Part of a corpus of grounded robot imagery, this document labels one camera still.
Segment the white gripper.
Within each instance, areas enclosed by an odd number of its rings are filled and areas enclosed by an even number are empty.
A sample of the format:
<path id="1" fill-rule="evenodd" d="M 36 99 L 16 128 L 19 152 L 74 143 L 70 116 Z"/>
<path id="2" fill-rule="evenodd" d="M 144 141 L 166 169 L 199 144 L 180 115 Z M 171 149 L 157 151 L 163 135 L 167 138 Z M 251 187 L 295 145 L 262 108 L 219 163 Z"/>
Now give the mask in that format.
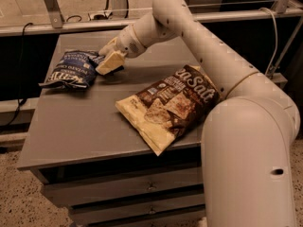
<path id="1" fill-rule="evenodd" d="M 127 58 L 136 58 L 143 54 L 147 48 L 139 41 L 134 31 L 134 26 L 126 26 L 110 42 L 100 50 L 100 56 L 104 57 L 96 67 L 100 75 L 107 75 L 122 66 Z"/>

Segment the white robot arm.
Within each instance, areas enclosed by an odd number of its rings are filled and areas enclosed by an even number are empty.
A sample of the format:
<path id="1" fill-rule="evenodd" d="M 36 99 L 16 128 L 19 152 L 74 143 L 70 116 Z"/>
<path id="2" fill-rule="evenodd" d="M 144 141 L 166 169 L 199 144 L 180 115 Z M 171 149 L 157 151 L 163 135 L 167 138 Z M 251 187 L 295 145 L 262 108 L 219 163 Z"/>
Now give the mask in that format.
<path id="1" fill-rule="evenodd" d="M 300 128 L 293 100 L 194 19 L 185 0 L 152 11 L 100 51 L 106 74 L 126 58 L 179 36 L 223 98 L 202 131 L 207 227 L 296 227 L 290 146 Z"/>

